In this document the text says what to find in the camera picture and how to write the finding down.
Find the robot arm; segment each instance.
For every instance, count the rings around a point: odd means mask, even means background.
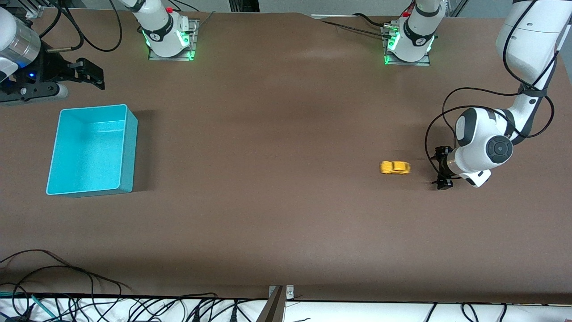
[[[419,61],[428,52],[445,11],[445,0],[416,0],[411,14],[403,14],[392,22],[398,33],[388,50],[403,61]]]
[[[67,88],[60,81],[105,88],[101,68],[84,58],[72,64],[50,49],[28,25],[0,7],[1,106],[64,99]]]
[[[556,60],[553,60],[555,46],[572,14],[572,1],[536,1],[507,44],[510,30],[531,1],[513,4],[496,40],[499,55],[502,57],[505,54],[511,70],[521,74],[524,83],[521,84],[520,94],[512,107],[495,109],[497,113],[475,107],[461,114],[455,126],[459,147],[453,151],[447,151],[446,147],[436,149],[440,168],[438,189],[452,186],[452,182],[446,178],[455,174],[474,187],[480,187],[490,177],[490,170],[507,162],[513,154],[514,145],[525,139],[515,129],[525,136],[531,132],[534,115],[546,96],[556,66]],[[499,114],[504,115],[510,123]]]
[[[172,57],[189,46],[189,18],[163,6],[161,0],[119,0],[143,28],[147,44],[161,57]]]

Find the plastic storage bin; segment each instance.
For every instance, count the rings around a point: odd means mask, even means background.
[[[137,119],[127,105],[59,113],[46,193],[88,197],[133,189]]]

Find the white floor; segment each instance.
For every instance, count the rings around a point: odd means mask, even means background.
[[[96,302],[110,302],[114,299],[96,299]],[[157,312],[165,304],[171,300],[161,300],[153,306],[149,307],[152,313]],[[67,299],[59,299],[62,312],[67,309]],[[199,303],[199,300],[183,300],[161,314],[161,321],[184,321],[184,317]],[[57,314],[54,299],[43,299],[41,303],[51,312]],[[83,299],[80,303],[81,306],[92,303],[91,299]],[[212,312],[213,318],[210,319],[210,311],[204,314],[201,322],[228,322],[231,318],[231,309],[227,309],[220,315],[217,315],[225,308],[233,306],[233,300],[225,300],[217,304]],[[248,303],[240,304],[240,309],[249,317],[250,320],[256,321],[258,315],[264,307],[265,301],[257,300]],[[118,302],[108,313],[105,318],[109,322],[143,322],[151,318],[151,314],[147,311],[144,312],[142,308],[137,310],[137,313],[142,314],[135,317],[132,314],[129,319],[130,308],[137,303],[132,299],[124,299]],[[25,310],[26,300],[17,299],[16,307],[20,312]],[[101,313],[107,311],[110,304],[97,305]],[[202,309],[200,312],[205,313],[207,309]],[[424,322],[427,318],[428,312],[431,309],[431,303],[345,303],[345,302],[296,302],[289,301],[286,303],[284,314],[284,322],[300,322],[308,320],[308,322]],[[485,322],[500,321],[503,306],[500,304],[478,304],[473,305],[478,319]],[[462,314],[460,304],[438,304],[435,308],[430,322],[469,322]],[[16,316],[12,307],[11,299],[0,299],[0,312],[10,317]],[[94,306],[85,308],[85,314],[89,317],[87,319],[84,315],[77,316],[78,322],[95,322],[100,321],[100,315],[94,310]],[[475,320],[472,316],[469,307],[466,307],[467,315]],[[46,321],[50,316],[43,311],[38,305],[35,305],[31,320]],[[540,305],[509,305],[503,322],[565,322],[566,319],[572,319],[572,307],[564,306],[540,306]],[[63,316],[63,321],[70,321],[70,316]],[[237,314],[238,322],[247,322],[247,319]]]

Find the green led light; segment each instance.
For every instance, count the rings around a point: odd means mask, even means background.
[[[194,60],[194,54],[195,54],[196,50],[191,50],[190,52],[188,52],[186,54],[187,58],[189,58],[189,61],[193,61]]]
[[[187,46],[187,44],[189,42],[189,37],[187,37],[186,34],[184,34],[182,32],[177,32],[177,36],[179,37],[179,41],[181,42],[181,45]]]
[[[388,46],[387,46],[387,48],[389,48],[389,50],[391,50],[391,51],[395,50],[395,46],[397,46],[397,42],[399,41],[399,38],[401,37],[399,35],[399,33],[395,33],[395,36],[396,36],[395,40],[390,41]]]
[[[145,37],[145,43],[147,44],[147,47],[151,48],[151,44],[149,43],[149,39],[145,33],[143,33],[143,37]]]
[[[431,45],[433,44],[433,40],[435,40],[435,36],[431,37],[431,40],[429,40],[429,47],[427,47],[427,53],[429,52],[429,50],[431,50]]]

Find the table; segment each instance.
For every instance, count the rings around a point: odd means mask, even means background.
[[[65,54],[102,67],[105,91],[68,83],[67,100],[0,109],[2,256],[49,249],[137,294],[263,297],[270,284],[293,284],[305,299],[572,300],[572,88],[563,64],[543,135],[516,146],[482,188],[430,184],[423,137],[445,95],[518,87],[495,52],[501,20],[444,19],[425,68],[385,66],[375,36],[301,14],[214,13],[195,61],[148,61],[136,20],[120,14],[118,50]],[[114,45],[112,12],[74,15],[94,43]],[[335,21],[375,31],[361,18]],[[45,37],[54,47],[77,39],[65,19]],[[134,192],[47,196],[59,111],[119,103],[140,122]],[[450,107],[462,104],[512,101],[460,93]],[[450,143],[438,122],[430,149]],[[382,160],[408,161],[412,173],[382,175]],[[51,263],[23,255],[0,282]],[[29,290],[87,292],[79,278],[47,272]]]

